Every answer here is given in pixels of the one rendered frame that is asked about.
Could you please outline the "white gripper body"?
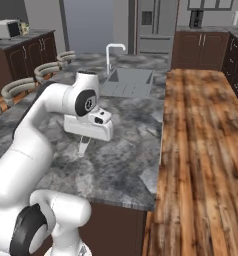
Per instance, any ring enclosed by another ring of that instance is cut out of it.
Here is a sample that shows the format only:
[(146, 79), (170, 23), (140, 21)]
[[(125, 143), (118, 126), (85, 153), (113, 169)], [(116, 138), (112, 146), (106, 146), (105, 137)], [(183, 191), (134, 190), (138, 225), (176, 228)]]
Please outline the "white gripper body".
[(75, 116), (64, 116), (64, 130), (68, 133), (110, 141), (113, 136), (113, 123), (109, 120), (105, 124), (83, 124)]

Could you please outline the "grey metal tongs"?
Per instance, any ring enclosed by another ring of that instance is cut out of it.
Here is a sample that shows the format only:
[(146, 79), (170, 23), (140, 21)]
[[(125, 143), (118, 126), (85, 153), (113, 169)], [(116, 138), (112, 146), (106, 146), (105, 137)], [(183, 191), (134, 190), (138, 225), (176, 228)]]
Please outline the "grey metal tongs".
[(87, 147), (90, 143), (91, 138), (82, 136), (79, 143), (79, 150), (78, 150), (78, 156), (83, 157), (85, 155), (85, 151), (87, 150)]

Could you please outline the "white toaster oven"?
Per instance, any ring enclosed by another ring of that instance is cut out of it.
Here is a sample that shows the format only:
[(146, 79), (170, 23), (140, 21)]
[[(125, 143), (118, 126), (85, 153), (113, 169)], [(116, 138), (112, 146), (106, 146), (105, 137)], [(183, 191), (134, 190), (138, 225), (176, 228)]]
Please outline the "white toaster oven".
[(12, 39), (20, 36), (19, 21), (16, 19), (0, 20), (0, 39)]

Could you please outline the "grey sink basin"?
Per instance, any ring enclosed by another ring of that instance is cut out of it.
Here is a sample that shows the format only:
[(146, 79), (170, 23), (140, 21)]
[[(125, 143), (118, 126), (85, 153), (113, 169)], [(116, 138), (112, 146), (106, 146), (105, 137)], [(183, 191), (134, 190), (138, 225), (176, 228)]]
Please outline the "grey sink basin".
[(101, 87), (103, 96), (148, 98), (154, 71), (148, 69), (116, 68)]

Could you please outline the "white tap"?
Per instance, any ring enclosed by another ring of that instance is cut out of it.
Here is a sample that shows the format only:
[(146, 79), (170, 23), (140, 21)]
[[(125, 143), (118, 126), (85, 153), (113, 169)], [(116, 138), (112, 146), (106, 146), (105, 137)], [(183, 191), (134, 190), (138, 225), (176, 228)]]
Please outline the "white tap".
[(107, 75), (110, 74), (110, 49), (111, 48), (121, 48), (123, 51), (126, 51), (126, 46), (122, 43), (109, 43), (106, 46), (106, 71), (107, 71)]

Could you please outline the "dark brown cupboard run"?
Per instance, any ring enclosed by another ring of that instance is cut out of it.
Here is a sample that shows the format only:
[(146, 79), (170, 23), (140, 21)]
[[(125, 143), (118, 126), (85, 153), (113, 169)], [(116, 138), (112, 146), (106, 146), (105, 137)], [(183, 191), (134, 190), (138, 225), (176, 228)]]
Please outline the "dark brown cupboard run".
[(0, 40), (0, 95), (18, 79), (34, 76), (34, 69), (56, 60), (54, 30), (31, 29), (27, 35)]

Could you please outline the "brown island cabinet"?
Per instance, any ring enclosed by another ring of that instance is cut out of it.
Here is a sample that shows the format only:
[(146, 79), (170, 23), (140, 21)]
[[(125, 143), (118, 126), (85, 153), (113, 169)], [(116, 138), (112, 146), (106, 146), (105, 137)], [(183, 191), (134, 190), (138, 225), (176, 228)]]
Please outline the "brown island cabinet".
[(93, 256), (142, 256), (146, 211), (92, 203), (79, 233)]

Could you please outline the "grey fridge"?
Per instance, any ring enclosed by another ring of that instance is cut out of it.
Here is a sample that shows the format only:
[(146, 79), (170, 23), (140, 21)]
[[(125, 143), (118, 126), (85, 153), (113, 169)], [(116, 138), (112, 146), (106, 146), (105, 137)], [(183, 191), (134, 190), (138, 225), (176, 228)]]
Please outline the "grey fridge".
[(178, 0), (138, 0), (138, 54), (170, 54), (177, 11)]

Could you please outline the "black coffee machine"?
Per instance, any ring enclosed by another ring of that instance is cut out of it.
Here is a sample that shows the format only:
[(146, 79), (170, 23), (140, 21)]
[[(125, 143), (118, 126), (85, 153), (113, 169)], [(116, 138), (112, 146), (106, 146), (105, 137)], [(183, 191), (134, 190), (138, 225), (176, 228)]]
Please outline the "black coffee machine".
[(191, 11), (189, 27), (191, 29), (200, 29), (202, 27), (204, 11), (200, 9), (195, 9)]

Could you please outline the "dark cupboard run with drawers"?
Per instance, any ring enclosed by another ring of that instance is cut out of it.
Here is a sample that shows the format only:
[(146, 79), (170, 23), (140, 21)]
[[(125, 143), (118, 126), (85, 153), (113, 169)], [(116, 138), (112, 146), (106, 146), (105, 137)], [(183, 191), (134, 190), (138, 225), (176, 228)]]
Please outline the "dark cupboard run with drawers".
[(222, 72), (230, 85), (236, 85), (238, 83), (238, 37), (232, 33), (229, 33)]

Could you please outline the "grey wall cupboards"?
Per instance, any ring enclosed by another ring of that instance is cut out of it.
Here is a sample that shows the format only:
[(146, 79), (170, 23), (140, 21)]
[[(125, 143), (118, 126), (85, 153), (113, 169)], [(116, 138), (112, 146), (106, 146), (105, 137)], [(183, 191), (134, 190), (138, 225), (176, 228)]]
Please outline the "grey wall cupboards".
[(187, 9), (205, 11), (230, 11), (234, 0), (188, 0)]

